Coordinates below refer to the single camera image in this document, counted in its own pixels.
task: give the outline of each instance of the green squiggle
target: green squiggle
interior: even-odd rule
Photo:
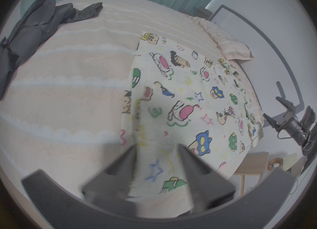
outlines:
[[[156,118],[162,114],[162,108],[153,108],[152,111],[150,108],[147,108],[147,111],[153,118]]]
[[[169,126],[169,127],[173,127],[174,125],[177,125],[177,126],[179,126],[179,127],[185,127],[185,126],[187,126],[188,125],[188,122],[185,124],[185,125],[179,125],[178,123],[176,123],[176,122],[174,122],[172,125],[171,124],[169,124],[169,123],[167,123],[167,125]]]
[[[169,76],[170,76],[170,78],[168,79],[169,81],[172,80],[172,75],[174,75],[174,71],[173,71],[172,68],[171,68],[171,70],[172,70],[173,73],[172,73],[172,74],[169,74]]]

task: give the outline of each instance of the bed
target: bed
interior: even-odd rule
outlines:
[[[39,168],[82,198],[81,187],[120,156],[125,142],[122,100],[143,31],[160,34],[204,56],[217,50],[194,20],[154,2],[64,0],[58,4],[69,2],[78,9],[103,2],[103,10],[97,18],[61,25],[19,67],[0,102],[0,166],[26,199],[21,178]],[[252,98],[256,120],[263,124],[247,76],[234,60],[231,62]],[[248,149],[218,172],[228,179]],[[186,190],[178,196],[168,192],[164,200],[184,195],[188,195]],[[149,210],[157,204],[154,199],[146,202],[141,207],[142,216],[153,217]],[[175,209],[170,206],[155,217],[173,217]]]

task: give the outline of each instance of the pillowcase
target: pillowcase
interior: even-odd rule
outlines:
[[[191,17],[205,32],[214,40],[219,50],[224,55],[226,60],[241,59],[252,60],[254,59],[250,49],[242,41],[236,39],[228,34],[217,24],[207,21],[204,18]]]

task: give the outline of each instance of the white cartoon blanket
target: white cartoon blanket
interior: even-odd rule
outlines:
[[[239,73],[224,59],[144,33],[128,80],[121,137],[123,150],[138,144],[132,197],[160,198],[188,187],[177,144],[217,170],[263,136]],[[182,208],[171,216],[192,207]]]

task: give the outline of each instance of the white headboard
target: white headboard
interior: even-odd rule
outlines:
[[[304,109],[297,81],[287,61],[254,24],[230,8],[221,5],[209,19],[250,48],[255,59],[238,60],[248,76],[264,113],[280,120],[286,109],[275,99],[285,98],[296,105],[296,113]]]

